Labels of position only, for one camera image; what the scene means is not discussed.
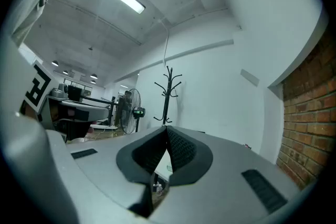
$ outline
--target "red brick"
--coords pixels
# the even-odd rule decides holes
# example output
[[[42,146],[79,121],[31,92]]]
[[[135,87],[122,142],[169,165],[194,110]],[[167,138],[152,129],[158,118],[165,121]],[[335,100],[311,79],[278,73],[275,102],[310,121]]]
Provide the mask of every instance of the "red brick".
[[[293,140],[283,137],[282,138],[282,143],[286,146],[292,147]]]
[[[296,114],[291,116],[292,122],[315,122],[314,113]]]
[[[301,115],[301,122],[314,122],[315,114],[314,113],[305,113]]]
[[[295,142],[293,140],[292,140],[291,144],[292,145],[288,145],[288,146],[294,148],[297,152],[303,152],[303,150],[304,150],[304,145],[303,144]]]
[[[283,106],[289,106],[289,105],[290,105],[290,100],[283,102]]]
[[[285,128],[285,129],[295,130],[295,123],[285,122],[283,126],[284,126],[283,128]]]
[[[296,112],[306,112],[307,104],[301,104],[296,106]]]
[[[285,145],[282,144],[281,147],[280,147],[280,150],[282,152],[286,153],[287,155],[289,155],[291,148],[289,148],[289,147],[287,147],[287,146],[285,146]]]
[[[307,162],[307,157],[298,153],[297,151],[293,150],[292,148],[288,148],[288,154],[291,158],[293,158],[294,160],[296,160],[299,164],[301,165],[305,165]]]
[[[316,113],[317,122],[330,122],[330,111],[319,111]]]
[[[318,124],[318,123],[309,124],[308,133],[335,136],[336,135],[336,125],[335,124]]]
[[[291,116],[289,114],[285,114],[283,117],[284,121],[291,121]]]
[[[328,81],[328,90],[329,92],[336,90],[336,78],[335,77]]]
[[[333,106],[336,106],[336,94],[318,99],[318,101],[320,101],[322,103],[322,107],[324,109],[325,108],[332,108]]]
[[[323,108],[322,101],[313,100],[307,104],[307,111],[319,110]]]
[[[295,131],[300,132],[300,133],[305,133],[307,131],[307,125],[297,123],[295,125]]]
[[[321,55],[321,64],[324,66],[336,57],[336,47],[331,44]]]
[[[318,74],[309,80],[310,87],[316,87],[321,83],[332,78],[332,69],[330,66],[323,67]]]
[[[326,152],[316,150],[312,147],[305,147],[303,150],[303,154],[321,165],[326,165],[329,158],[329,154],[327,154]]]
[[[296,140],[298,142],[310,145],[312,136],[310,134],[299,134],[296,132],[290,132],[289,137],[293,140]]]
[[[330,120],[336,121],[336,109],[330,111]]]
[[[284,91],[284,95],[283,95],[283,99],[284,100],[288,100],[288,99],[291,99],[292,98],[292,95],[293,95],[293,90],[292,88],[290,88],[289,86],[287,88],[284,88],[283,89]]]
[[[322,49],[329,47],[329,45],[334,43],[334,36],[332,34],[332,31],[326,29],[320,38],[318,44]]]
[[[283,137],[289,137],[289,131],[288,130],[284,130],[282,136]]]
[[[287,164],[289,168],[291,168],[295,173],[297,173],[305,183],[308,184],[314,180],[314,177],[311,176],[311,174],[303,166],[299,165],[294,160],[289,158]]]
[[[312,80],[308,80],[304,83],[304,88],[306,91],[309,91],[310,89],[314,88],[314,84]]]
[[[324,138],[324,137],[314,137],[312,144],[313,147],[317,147],[320,150],[331,152],[335,146],[335,139]]]
[[[321,69],[320,59],[315,57],[309,64],[307,64],[306,69],[310,77],[314,76]]]
[[[289,76],[290,84],[292,86],[302,86],[302,83],[308,79],[308,73],[306,70],[300,68],[295,69]]]
[[[281,169],[295,182],[295,184],[302,190],[306,184],[303,180],[293,172],[285,163],[282,163]]]
[[[309,159],[306,164],[306,169],[313,175],[318,176],[323,170],[323,166]]]
[[[300,95],[300,94],[303,94],[305,91],[304,89],[305,87],[303,86],[303,84],[299,85],[299,86],[296,86],[293,88],[293,92],[295,95]]]
[[[327,93],[328,93],[327,86],[324,84],[313,89],[314,98],[321,97],[323,95],[326,95]]]
[[[279,158],[277,158],[277,165],[281,168],[282,167],[282,160],[280,160]]]
[[[281,151],[279,152],[279,158],[284,162],[287,163],[289,157],[285,153],[282,153]]]
[[[292,99],[293,104],[304,103],[313,99],[313,92],[306,92],[294,99]]]
[[[291,106],[289,106],[288,107],[288,109],[289,109],[289,113],[295,113],[295,111],[296,111],[296,107],[295,107],[295,105],[291,105]]]

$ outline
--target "black device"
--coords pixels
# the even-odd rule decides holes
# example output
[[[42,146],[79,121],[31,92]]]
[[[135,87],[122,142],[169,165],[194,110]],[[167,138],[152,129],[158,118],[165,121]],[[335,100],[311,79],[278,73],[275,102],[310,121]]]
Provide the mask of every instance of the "black device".
[[[139,127],[139,120],[140,118],[143,118],[146,114],[146,109],[144,108],[135,108],[133,110],[133,117],[136,119],[136,126],[135,126],[135,132],[138,132],[138,127]]]
[[[156,120],[161,121],[163,120],[163,124],[165,125],[166,122],[167,123],[171,123],[172,121],[169,121],[169,118],[167,118],[167,114],[168,114],[168,106],[169,106],[169,98],[170,97],[178,97],[178,95],[172,96],[172,90],[174,90],[178,85],[181,84],[181,82],[179,82],[178,84],[176,84],[174,87],[172,87],[172,82],[175,78],[180,77],[182,75],[177,75],[173,77],[173,68],[170,69],[169,72],[169,67],[167,66],[167,70],[168,70],[168,76],[166,74],[163,74],[164,76],[166,76],[168,78],[168,86],[167,86],[167,90],[165,90],[160,84],[157,84],[156,82],[154,82],[154,84],[160,86],[163,89],[163,93],[162,96],[165,97],[164,99],[164,106],[163,106],[163,113],[162,113],[162,118],[159,120],[156,117],[154,117]]]
[[[84,94],[84,89],[77,88],[75,86],[68,86],[68,97],[70,100],[82,102],[82,95]]]

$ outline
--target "cable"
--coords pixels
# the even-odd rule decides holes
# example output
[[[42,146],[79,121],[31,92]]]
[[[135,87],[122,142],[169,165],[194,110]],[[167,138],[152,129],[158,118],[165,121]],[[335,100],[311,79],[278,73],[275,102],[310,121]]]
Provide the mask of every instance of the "cable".
[[[97,137],[98,137],[100,134],[102,134],[103,132],[105,132],[105,130],[107,129],[107,127],[108,127],[108,126],[105,127],[104,131],[102,131],[101,133],[97,134],[96,137],[94,138],[95,140],[93,140],[93,141],[96,141]]]
[[[163,27],[166,29],[166,33],[167,33],[167,38],[166,38],[166,45],[164,46],[164,53],[163,53],[163,59],[162,59],[162,63],[163,63],[163,66],[165,67],[166,66],[166,52],[167,52],[167,46],[168,46],[168,40],[169,40],[169,29],[165,26],[165,24],[162,22],[161,20],[161,24],[163,25]]]

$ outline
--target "standing fan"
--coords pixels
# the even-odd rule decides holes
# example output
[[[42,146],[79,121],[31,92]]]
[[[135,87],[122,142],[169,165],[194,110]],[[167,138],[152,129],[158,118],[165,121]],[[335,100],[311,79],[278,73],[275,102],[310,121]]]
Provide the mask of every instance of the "standing fan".
[[[139,120],[145,116],[145,109],[141,107],[141,97],[137,89],[129,90],[130,98],[127,95],[124,97],[124,105],[121,110],[121,128],[125,134],[133,133],[134,129],[137,132]]]

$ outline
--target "ceiling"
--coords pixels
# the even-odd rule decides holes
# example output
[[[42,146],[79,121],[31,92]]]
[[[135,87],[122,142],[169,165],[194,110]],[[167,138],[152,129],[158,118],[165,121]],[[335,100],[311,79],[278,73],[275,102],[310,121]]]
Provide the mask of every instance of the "ceiling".
[[[135,88],[137,81],[138,81],[138,75],[136,74],[127,79],[120,81],[119,83],[123,86],[128,87],[128,88],[125,88],[125,90],[131,90]]]
[[[138,0],[138,14],[119,0],[48,0],[25,43],[44,61],[58,60],[58,72],[75,69],[90,81],[108,74],[134,47],[195,14],[225,8],[224,0]]]

